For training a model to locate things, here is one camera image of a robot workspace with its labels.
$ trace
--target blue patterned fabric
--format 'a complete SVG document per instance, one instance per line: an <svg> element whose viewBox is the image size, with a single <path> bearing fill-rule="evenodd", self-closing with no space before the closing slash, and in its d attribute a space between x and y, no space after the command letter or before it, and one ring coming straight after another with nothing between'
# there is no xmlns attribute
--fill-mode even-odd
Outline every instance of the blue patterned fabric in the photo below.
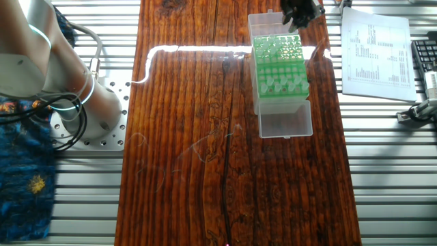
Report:
<svg viewBox="0 0 437 246"><path fill-rule="evenodd" d="M74 31L56 10L59 26L74 46ZM0 114L40 102L0 97ZM44 238L55 197L55 157L50 108L15 124L0 126L0 243ZM10 118L0 118L0 122Z"/></svg>

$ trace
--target box lid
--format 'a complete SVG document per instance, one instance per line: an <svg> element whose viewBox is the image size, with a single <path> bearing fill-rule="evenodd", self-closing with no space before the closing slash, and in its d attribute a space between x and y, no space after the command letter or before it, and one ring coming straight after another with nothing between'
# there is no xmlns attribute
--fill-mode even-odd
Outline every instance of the box lid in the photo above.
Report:
<svg viewBox="0 0 437 246"><path fill-rule="evenodd" d="M304 101L259 102L259 136L303 137L313 134L311 103Z"/></svg>
<svg viewBox="0 0 437 246"><path fill-rule="evenodd" d="M292 21L282 25L282 18L282 12L274 13L273 10L268 10L265 14L249 14L251 44L253 44L253 38L256 36L290 34L288 30L292 25Z"/></svg>

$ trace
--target plastic box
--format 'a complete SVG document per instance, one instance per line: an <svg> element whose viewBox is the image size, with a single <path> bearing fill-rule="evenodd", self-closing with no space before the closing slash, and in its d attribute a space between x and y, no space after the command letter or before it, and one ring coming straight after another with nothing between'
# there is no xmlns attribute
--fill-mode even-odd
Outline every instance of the plastic box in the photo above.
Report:
<svg viewBox="0 0 437 246"><path fill-rule="evenodd" d="M309 84L300 38L282 25L282 13L249 15L253 110L259 136L311 136Z"/></svg>

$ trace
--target wooden board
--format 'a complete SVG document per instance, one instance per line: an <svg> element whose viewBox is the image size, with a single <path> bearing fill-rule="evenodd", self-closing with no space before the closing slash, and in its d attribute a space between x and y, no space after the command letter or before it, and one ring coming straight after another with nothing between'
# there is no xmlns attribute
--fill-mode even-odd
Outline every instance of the wooden board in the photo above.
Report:
<svg viewBox="0 0 437 246"><path fill-rule="evenodd" d="M361 244L324 17L300 32L312 137L260 139L249 55L200 51L250 45L248 14L270 8L141 2L134 80L154 47L198 51L158 51L132 85L115 245Z"/></svg>

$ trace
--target keyboard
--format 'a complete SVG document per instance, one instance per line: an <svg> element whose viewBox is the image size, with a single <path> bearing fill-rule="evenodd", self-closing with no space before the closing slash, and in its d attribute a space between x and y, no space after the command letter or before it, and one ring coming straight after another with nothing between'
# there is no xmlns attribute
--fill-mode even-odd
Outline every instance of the keyboard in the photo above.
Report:
<svg viewBox="0 0 437 246"><path fill-rule="evenodd" d="M432 71L433 62L437 61L437 42L435 40L418 40L412 43L414 59L421 71L422 77L425 72Z"/></svg>

